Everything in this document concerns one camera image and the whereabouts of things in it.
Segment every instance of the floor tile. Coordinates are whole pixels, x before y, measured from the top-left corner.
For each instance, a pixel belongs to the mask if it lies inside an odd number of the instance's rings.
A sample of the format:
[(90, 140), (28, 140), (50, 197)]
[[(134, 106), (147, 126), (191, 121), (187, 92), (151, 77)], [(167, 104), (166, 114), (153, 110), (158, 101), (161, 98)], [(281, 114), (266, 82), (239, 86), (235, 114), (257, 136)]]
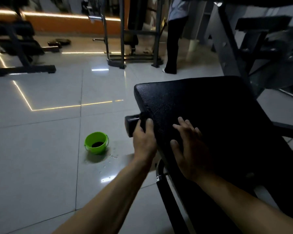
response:
[(0, 233), (75, 210), (79, 118), (0, 129)]
[(15, 232), (10, 232), (10, 234), (51, 234), (61, 224), (65, 223), (66, 220), (73, 216), (74, 213), (75, 211), (57, 216), (29, 227), (19, 229)]
[(139, 190), (119, 234), (173, 234), (157, 185)]
[(0, 77), (0, 127), (78, 117), (81, 89), (82, 68)]
[[(129, 138), (124, 117), (136, 114), (130, 110), (82, 117), (77, 182), (77, 209), (88, 203), (110, 178), (115, 177), (133, 158), (133, 139)], [(87, 135), (101, 131), (109, 136), (109, 145), (105, 155), (91, 155), (83, 144)], [(142, 187), (156, 182), (155, 167), (151, 168)]]
[(84, 69), (82, 116), (138, 109), (133, 89), (138, 83), (130, 69), (109, 67), (97, 57)]
[(293, 97), (278, 90), (264, 90), (258, 103), (271, 121), (293, 125)]

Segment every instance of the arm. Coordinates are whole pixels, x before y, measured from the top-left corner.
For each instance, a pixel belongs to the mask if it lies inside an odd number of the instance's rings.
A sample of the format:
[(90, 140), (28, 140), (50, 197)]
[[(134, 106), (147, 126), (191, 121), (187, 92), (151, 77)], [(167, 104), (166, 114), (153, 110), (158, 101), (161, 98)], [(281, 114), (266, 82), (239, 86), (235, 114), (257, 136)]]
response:
[(183, 175), (196, 182), (230, 217), (243, 233), (293, 233), (293, 219), (251, 196), (212, 172), (212, 162), (202, 134), (189, 120), (178, 118), (173, 125), (183, 140), (183, 153), (177, 141), (171, 141)]
[(53, 234), (119, 232), (156, 153), (151, 119), (146, 122), (145, 133), (140, 127), (140, 121), (137, 123), (133, 133), (133, 144), (135, 148), (133, 161)]

